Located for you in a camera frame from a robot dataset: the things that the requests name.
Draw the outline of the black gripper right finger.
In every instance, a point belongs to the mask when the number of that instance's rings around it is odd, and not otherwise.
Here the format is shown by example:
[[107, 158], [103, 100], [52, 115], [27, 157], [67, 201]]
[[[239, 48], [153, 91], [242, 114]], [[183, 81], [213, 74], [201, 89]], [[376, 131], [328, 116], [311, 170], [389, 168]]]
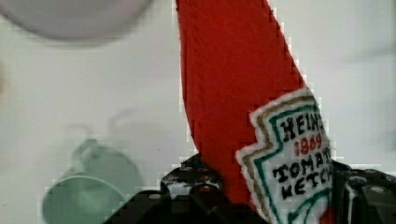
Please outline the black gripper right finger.
[[332, 163], [336, 224], [396, 224], [396, 179], [375, 169]]

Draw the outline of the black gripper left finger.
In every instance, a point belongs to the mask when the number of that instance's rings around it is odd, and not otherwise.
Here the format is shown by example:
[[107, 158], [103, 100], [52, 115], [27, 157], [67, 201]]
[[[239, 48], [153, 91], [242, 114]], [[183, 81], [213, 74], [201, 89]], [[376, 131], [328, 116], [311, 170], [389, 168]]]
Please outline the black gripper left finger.
[[225, 196], [221, 177], [199, 154], [183, 161], [160, 185], [136, 193], [104, 224], [268, 224], [248, 205]]

